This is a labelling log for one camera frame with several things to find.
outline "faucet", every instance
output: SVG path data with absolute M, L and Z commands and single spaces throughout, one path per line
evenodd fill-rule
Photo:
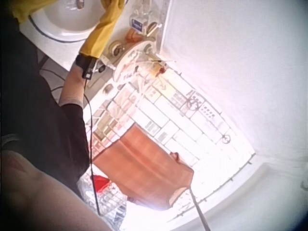
M 85 6 L 85 2 L 84 0 L 76 0 L 76 4 L 77 4 L 77 8 L 80 10 L 82 8 L 84 8 Z

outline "white sink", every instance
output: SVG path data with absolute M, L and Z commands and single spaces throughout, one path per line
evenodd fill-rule
M 85 40 L 105 12 L 100 0 L 84 0 L 82 9 L 73 9 L 58 0 L 31 15 L 30 21 L 43 35 L 59 42 Z

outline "floor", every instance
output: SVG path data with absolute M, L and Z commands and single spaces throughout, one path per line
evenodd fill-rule
M 39 63 L 42 61 L 44 56 L 45 54 L 41 50 L 38 49 L 38 62 Z M 68 71 L 66 71 L 63 67 L 58 65 L 54 60 L 50 58 L 48 58 L 47 61 L 44 63 L 44 65 L 42 65 L 41 67 L 40 75 L 47 80 L 51 90 L 57 87 L 63 86 L 64 81 L 62 79 L 60 79 L 54 73 L 44 71 L 42 69 L 53 71 L 54 73 L 58 74 L 64 79 L 66 79 Z M 61 91 L 62 89 L 57 89 L 54 92 L 52 92 L 53 97 L 55 98 L 57 102 L 59 101 Z

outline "label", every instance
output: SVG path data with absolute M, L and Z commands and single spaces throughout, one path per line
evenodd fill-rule
M 142 23 L 138 22 L 137 20 L 132 19 L 132 20 L 131 20 L 131 26 L 132 26 L 134 29 L 136 29 L 136 30 L 142 32 L 142 26 L 143 26 L 143 25 L 142 25 Z

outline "white ceiling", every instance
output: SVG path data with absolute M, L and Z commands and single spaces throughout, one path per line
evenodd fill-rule
M 304 0 L 174 0 L 162 55 L 257 154 L 308 160 L 307 11 Z

